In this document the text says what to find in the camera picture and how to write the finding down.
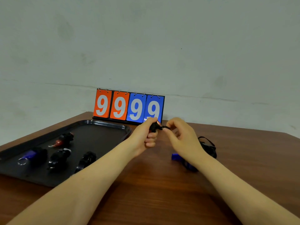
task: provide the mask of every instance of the number card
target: number card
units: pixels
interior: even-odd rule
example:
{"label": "number card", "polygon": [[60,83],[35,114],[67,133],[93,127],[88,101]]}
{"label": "number card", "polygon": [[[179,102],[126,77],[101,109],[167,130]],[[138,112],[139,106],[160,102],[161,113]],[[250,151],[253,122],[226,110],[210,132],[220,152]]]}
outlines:
{"label": "number card", "polygon": [[147,95],[131,93],[128,104],[127,121],[142,123],[144,120],[144,112]]}
{"label": "number card", "polygon": [[107,118],[110,111],[110,101],[112,98],[112,91],[97,90],[96,102],[94,108],[94,116]]}
{"label": "number card", "polygon": [[158,121],[161,123],[163,113],[163,99],[163,96],[147,95],[144,121],[146,121],[148,117],[157,117]]}
{"label": "number card", "polygon": [[129,101],[129,92],[114,91],[110,118],[125,120]]}

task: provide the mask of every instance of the person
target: person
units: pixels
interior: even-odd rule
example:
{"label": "person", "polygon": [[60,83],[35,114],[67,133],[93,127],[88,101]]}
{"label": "person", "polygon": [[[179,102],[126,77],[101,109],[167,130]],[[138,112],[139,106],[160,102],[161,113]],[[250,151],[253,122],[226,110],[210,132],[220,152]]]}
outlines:
{"label": "person", "polygon": [[[154,147],[157,132],[148,118],[132,135],[96,162],[76,173],[23,212],[9,225],[85,225],[110,185],[127,163],[147,148]],[[193,128],[180,118],[164,128],[173,148],[212,183],[224,201],[244,224],[300,224],[300,219],[238,178],[201,147]]]}

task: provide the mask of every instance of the wooden table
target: wooden table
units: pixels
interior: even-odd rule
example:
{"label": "wooden table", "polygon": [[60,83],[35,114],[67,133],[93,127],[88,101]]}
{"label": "wooden table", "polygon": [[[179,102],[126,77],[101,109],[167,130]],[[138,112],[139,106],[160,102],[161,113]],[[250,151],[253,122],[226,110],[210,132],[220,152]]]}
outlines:
{"label": "wooden table", "polygon": [[[85,112],[18,140],[0,151],[78,120]],[[300,139],[281,132],[191,124],[217,147],[218,160],[250,185],[300,217]],[[171,161],[163,132],[157,146],[133,159],[100,202],[90,224],[241,224],[200,173]],[[0,175],[0,224],[50,188]]]}

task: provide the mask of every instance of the black pouch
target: black pouch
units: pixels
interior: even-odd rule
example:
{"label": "black pouch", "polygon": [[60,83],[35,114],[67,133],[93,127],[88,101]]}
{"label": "black pouch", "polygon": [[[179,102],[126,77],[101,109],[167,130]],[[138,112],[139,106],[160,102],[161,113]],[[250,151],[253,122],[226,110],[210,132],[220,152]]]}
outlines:
{"label": "black pouch", "polygon": [[216,147],[215,147],[215,145],[210,141],[210,140],[208,140],[208,142],[211,144],[211,145],[207,145],[205,142],[203,142],[203,141],[201,141],[200,140],[200,138],[205,138],[205,139],[207,139],[206,137],[204,137],[204,136],[199,136],[198,137],[198,140],[199,140],[199,142],[200,142],[200,144],[201,144],[201,146],[202,146],[202,148],[204,149],[204,151],[206,151],[206,153],[208,154],[208,155],[210,155],[211,157],[213,157],[213,158],[217,158],[217,153],[216,153]]}

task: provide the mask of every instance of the forearm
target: forearm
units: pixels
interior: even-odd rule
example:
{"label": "forearm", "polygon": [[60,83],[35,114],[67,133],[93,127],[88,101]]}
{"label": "forearm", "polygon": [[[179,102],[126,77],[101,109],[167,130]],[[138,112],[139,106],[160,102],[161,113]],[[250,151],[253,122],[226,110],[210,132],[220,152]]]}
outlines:
{"label": "forearm", "polygon": [[30,205],[9,225],[87,224],[103,195],[131,159],[129,142],[124,141]]}
{"label": "forearm", "polygon": [[247,184],[210,156],[197,169],[212,183],[243,224],[299,224],[300,219]]}

